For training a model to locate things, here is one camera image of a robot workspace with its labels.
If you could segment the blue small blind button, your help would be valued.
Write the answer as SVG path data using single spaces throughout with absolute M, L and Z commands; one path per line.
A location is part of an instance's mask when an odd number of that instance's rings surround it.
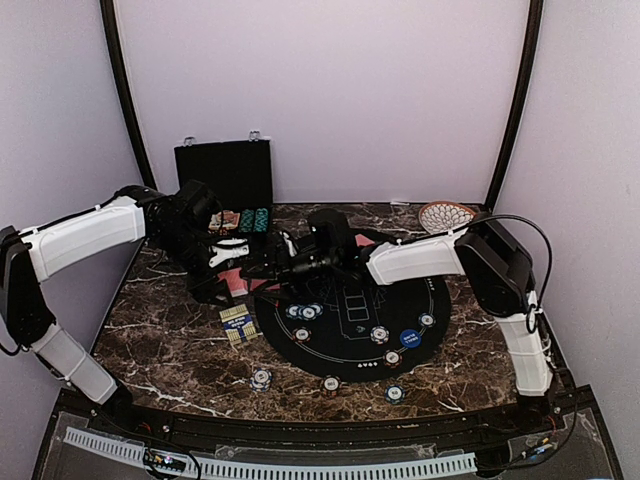
M 422 343 L 422 335 L 414 329 L 405 329 L 399 335 L 401 345 L 407 349 L 415 349 Z

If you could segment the dealt red-backed card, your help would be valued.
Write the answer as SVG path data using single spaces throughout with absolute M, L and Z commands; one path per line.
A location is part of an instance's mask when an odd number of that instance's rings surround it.
M 248 279 L 247 289 L 252 294 L 258 294 L 263 291 L 277 291 L 280 288 L 280 282 L 276 279 Z

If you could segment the blue-green chip stack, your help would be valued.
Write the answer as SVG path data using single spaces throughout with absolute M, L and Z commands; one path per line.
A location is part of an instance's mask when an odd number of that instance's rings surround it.
M 384 397 L 388 403 L 397 405 L 404 401 L 406 392 L 400 385 L 390 385 L 385 389 Z

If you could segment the blue chip stack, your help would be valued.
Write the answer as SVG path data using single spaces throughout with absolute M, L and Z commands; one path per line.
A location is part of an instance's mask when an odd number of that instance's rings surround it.
M 249 385 L 252 391 L 266 392 L 271 386 L 272 379 L 273 376 L 270 370 L 257 368 L 252 372 Z

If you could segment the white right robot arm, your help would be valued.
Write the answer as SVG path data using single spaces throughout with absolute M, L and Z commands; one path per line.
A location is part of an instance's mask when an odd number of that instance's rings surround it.
M 366 246 L 336 210 L 316 211 L 308 224 L 309 235 L 281 241 L 266 261 L 277 289 L 255 302 L 265 337 L 289 362 L 329 392 L 408 372 L 442 345 L 452 310 L 445 279 L 463 275 L 499 325 L 527 397 L 511 410 L 511 426 L 530 434 L 547 420 L 552 373 L 532 259 L 496 219 L 419 240 L 373 233 Z

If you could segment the red-backed playing card deck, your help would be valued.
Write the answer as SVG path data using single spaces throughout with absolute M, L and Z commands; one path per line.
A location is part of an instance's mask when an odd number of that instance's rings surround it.
M 219 274 L 219 278 L 226 281 L 232 297 L 240 297 L 249 293 L 248 283 L 240 273 L 241 269 L 235 268 Z

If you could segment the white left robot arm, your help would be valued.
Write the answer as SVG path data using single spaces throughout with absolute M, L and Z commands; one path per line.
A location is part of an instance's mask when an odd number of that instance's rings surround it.
M 1 317 L 18 351 L 31 351 L 93 403 L 120 436 L 141 427 L 127 389 L 56 320 L 41 285 L 59 271 L 115 246 L 148 240 L 187 274 L 187 290 L 200 303 L 229 305 L 219 277 L 225 264 L 249 252 L 247 240 L 216 238 L 212 217 L 222 208 L 203 183 L 190 181 L 165 195 L 131 185 L 108 201 L 46 225 L 1 231 Z

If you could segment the red chip stack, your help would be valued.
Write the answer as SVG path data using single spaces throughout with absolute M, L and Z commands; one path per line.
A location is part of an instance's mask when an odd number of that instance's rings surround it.
M 320 383 L 320 391 L 326 397 L 336 397 L 339 394 L 341 380 L 334 375 L 325 376 Z

